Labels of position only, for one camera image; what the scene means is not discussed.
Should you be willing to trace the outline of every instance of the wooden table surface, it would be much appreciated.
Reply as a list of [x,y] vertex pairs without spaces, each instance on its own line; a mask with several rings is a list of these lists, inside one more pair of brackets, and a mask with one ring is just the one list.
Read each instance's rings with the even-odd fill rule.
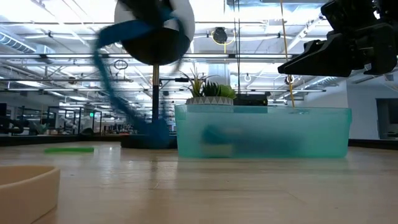
[[[44,154],[49,146],[92,154]],[[0,147],[0,163],[61,168],[58,207],[35,224],[398,223],[398,151],[346,159],[195,160],[116,142]]]

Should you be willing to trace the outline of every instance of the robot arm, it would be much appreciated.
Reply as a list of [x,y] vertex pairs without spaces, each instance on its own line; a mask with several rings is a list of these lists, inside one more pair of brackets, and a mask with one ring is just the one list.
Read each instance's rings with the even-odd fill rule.
[[321,12],[333,28],[327,40],[305,43],[304,53],[281,65],[279,73],[348,77],[352,70],[369,63],[372,68],[365,72],[367,75],[382,75],[396,67],[396,0],[332,0],[322,6]]

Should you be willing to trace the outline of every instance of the hanging cable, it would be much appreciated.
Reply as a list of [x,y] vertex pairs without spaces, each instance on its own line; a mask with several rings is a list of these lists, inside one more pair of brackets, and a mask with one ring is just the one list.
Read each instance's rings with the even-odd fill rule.
[[[238,98],[241,96],[241,19],[240,17],[238,18],[238,31],[236,31],[236,16],[235,16],[235,1],[232,1],[233,3],[233,10],[234,10],[234,31],[235,31],[235,39],[236,39],[236,34],[239,37],[239,40],[235,42],[235,47],[236,47],[236,60],[238,63]],[[240,2],[238,0],[238,13],[240,13]]]
[[[286,39],[286,27],[285,27],[285,19],[284,19],[284,1],[283,0],[280,0],[280,12],[282,14],[282,27],[283,27],[283,31],[284,31],[285,56],[286,56],[286,62],[288,62],[289,57],[287,56],[287,39]],[[293,80],[292,76],[288,75],[290,97],[292,99],[292,106],[293,106],[293,108],[295,108],[292,80]]]

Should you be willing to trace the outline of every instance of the green succulent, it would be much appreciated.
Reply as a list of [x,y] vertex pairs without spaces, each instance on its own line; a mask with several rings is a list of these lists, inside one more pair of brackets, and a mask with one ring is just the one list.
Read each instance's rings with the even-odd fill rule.
[[204,84],[202,93],[203,96],[220,96],[221,88],[217,83],[208,82]]
[[235,90],[233,90],[230,85],[220,85],[220,90],[221,90],[220,96],[231,99],[236,98]]
[[191,72],[193,74],[193,80],[191,80],[191,78],[187,74],[180,71],[181,75],[187,77],[189,79],[189,82],[191,83],[191,86],[186,87],[186,88],[188,88],[191,91],[192,96],[193,97],[202,97],[202,96],[204,96],[203,90],[202,90],[203,84],[206,82],[207,78],[213,77],[215,75],[199,77],[197,68],[195,69],[195,71],[193,71],[191,69]]

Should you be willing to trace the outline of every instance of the translucent teal plastic bin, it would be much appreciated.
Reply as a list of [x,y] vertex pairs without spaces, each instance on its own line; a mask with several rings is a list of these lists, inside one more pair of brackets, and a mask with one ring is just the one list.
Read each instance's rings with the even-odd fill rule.
[[261,106],[175,107],[178,154],[200,158],[341,158],[351,110]]

